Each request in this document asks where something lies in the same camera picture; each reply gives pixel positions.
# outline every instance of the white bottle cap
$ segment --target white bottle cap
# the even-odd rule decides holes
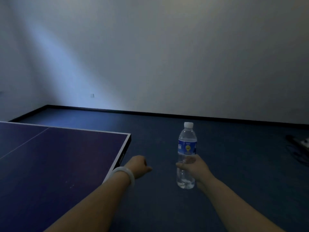
[[[192,122],[185,122],[184,123],[184,127],[188,128],[188,129],[192,129],[193,128],[193,123]]]

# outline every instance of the white bangle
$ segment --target white bangle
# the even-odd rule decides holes
[[[111,178],[112,175],[114,175],[115,172],[118,172],[118,171],[123,171],[123,172],[126,172],[129,177],[130,177],[130,180],[131,180],[131,188],[134,187],[134,184],[135,184],[135,178],[134,178],[134,175],[133,173],[131,172],[130,169],[127,169],[125,167],[118,167],[118,168],[115,168],[112,172],[111,172],[111,175],[109,176]]]

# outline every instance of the hand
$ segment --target hand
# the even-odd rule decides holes
[[[184,163],[176,163],[176,166],[182,170],[187,170],[197,182],[208,181],[214,176],[210,172],[207,164],[199,155],[188,156]]]
[[[125,165],[133,173],[135,179],[144,176],[152,171],[152,167],[147,166],[144,156],[133,156]]]

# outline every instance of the ping pong table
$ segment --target ping pong table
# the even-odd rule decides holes
[[[0,231],[43,231],[121,164],[127,133],[0,122]]]

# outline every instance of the forearm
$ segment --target forearm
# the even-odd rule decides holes
[[[200,189],[208,196],[229,232],[283,231],[218,179],[202,181]]]
[[[116,172],[112,178],[52,224],[46,232],[108,231],[129,184],[130,179],[125,172]]]

